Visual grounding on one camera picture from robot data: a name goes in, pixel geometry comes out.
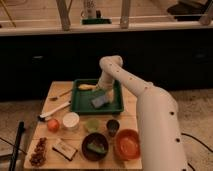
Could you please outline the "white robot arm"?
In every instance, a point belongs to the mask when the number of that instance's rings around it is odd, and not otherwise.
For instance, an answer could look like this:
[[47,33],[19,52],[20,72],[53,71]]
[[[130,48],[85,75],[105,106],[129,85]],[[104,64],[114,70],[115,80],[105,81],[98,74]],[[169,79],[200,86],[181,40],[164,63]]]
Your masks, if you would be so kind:
[[102,57],[98,87],[111,90],[119,81],[136,98],[143,171],[188,171],[177,119],[178,104],[166,90],[122,68],[120,56]]

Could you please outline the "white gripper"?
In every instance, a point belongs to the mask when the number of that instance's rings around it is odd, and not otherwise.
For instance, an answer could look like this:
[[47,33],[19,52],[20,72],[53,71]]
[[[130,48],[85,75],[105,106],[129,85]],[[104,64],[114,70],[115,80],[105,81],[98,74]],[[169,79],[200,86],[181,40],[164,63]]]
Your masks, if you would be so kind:
[[103,80],[99,80],[97,83],[99,89],[102,89],[106,92],[106,95],[110,102],[114,101],[114,89],[112,83],[104,82]]

